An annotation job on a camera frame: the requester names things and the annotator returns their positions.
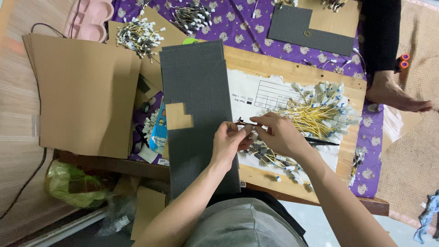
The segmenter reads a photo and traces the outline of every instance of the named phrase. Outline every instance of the woven mat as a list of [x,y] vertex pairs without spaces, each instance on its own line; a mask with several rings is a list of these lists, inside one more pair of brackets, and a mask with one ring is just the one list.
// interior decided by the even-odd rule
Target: woven mat
[[[396,76],[412,97],[432,100],[439,107],[439,12],[403,1],[398,54],[409,53],[409,68]],[[422,114],[423,120],[382,154],[376,197],[390,204],[390,217],[415,228],[427,195],[439,189],[439,112]],[[435,232],[437,217],[430,225]]]

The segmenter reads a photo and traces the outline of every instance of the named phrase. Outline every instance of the bare foot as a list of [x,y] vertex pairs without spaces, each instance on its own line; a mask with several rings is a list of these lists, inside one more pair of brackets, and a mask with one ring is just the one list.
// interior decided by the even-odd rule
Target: bare foot
[[375,73],[372,87],[366,91],[366,99],[406,112],[427,112],[433,109],[432,101],[417,101],[396,86],[393,71],[387,70]]

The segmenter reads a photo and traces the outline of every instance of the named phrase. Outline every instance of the green plastic bag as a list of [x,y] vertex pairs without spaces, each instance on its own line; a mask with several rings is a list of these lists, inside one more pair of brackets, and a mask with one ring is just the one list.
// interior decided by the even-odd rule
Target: green plastic bag
[[49,167],[44,189],[52,197],[79,208],[98,207],[109,194],[98,176],[87,175],[83,170],[58,160]]

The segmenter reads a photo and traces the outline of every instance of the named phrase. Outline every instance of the scissors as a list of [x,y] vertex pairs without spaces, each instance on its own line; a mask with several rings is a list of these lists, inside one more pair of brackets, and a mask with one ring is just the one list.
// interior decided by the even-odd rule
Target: scissors
[[[236,125],[247,125],[247,124],[250,124],[252,126],[260,126],[260,127],[262,126],[261,124],[246,123],[246,122],[241,120],[241,117],[239,117],[238,121],[235,124]],[[308,141],[308,143],[311,146],[318,146],[318,145],[340,146],[340,144],[337,144],[337,143],[328,142],[328,141],[324,141],[324,140],[320,140],[320,139],[315,139],[315,138],[311,138],[311,137],[306,137],[306,136],[305,136],[305,140]]]

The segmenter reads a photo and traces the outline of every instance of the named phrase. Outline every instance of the person's right hand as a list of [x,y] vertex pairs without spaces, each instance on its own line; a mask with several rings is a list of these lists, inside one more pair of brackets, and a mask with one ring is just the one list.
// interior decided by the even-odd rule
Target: person's right hand
[[268,127],[271,133],[259,126],[256,126],[255,130],[267,146],[280,155],[296,160],[313,155],[315,152],[315,149],[286,117],[269,112],[263,116],[251,117],[250,121]]

